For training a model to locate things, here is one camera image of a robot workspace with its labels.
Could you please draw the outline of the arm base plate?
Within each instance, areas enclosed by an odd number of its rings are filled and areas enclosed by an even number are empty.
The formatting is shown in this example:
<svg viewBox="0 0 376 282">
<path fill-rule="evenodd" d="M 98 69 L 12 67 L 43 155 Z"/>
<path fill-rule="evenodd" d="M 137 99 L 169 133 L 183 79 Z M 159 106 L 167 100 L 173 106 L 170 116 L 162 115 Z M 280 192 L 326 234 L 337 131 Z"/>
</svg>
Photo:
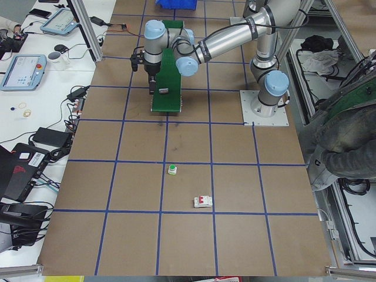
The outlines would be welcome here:
<svg viewBox="0 0 376 282">
<path fill-rule="evenodd" d="M 230 21 L 230 25 L 235 25 L 235 24 L 243 23 L 244 18 L 233 16 L 233 17 L 230 17 L 229 21 Z"/>
<path fill-rule="evenodd" d="M 258 90 L 241 90 L 240 102 L 245 126 L 287 127 L 289 126 L 284 98 L 277 105 L 266 106 L 259 101 Z"/>
</svg>

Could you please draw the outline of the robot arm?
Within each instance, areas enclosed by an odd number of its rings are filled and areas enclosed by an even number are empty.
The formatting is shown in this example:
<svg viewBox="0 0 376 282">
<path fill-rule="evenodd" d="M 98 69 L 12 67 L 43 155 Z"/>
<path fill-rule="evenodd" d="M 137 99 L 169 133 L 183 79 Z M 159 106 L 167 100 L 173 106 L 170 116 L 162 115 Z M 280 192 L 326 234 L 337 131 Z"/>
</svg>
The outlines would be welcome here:
<svg viewBox="0 0 376 282">
<path fill-rule="evenodd" d="M 225 26 L 193 43 L 193 31 L 168 28 L 160 20 L 149 20 L 145 25 L 143 55 L 144 70 L 148 74 L 149 93 L 156 92 L 156 75 L 160 72 L 162 54 L 171 49 L 176 67 L 182 76 L 193 76 L 201 63 L 220 56 L 247 42 L 260 43 L 277 29 L 289 29 L 288 24 L 297 15 L 300 1 L 267 1 L 255 13 L 239 23 Z"/>
</svg>

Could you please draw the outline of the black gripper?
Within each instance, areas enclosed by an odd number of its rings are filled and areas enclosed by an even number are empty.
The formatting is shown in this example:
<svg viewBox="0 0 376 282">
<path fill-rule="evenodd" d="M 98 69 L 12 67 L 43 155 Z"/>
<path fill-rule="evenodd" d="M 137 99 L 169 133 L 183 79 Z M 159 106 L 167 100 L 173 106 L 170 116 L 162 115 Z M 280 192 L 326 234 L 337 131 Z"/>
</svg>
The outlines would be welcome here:
<svg viewBox="0 0 376 282">
<path fill-rule="evenodd" d="M 156 75 L 160 72 L 161 62 L 148 62 L 144 60 L 144 70 L 148 74 L 149 94 L 153 95 L 156 89 Z"/>
</svg>

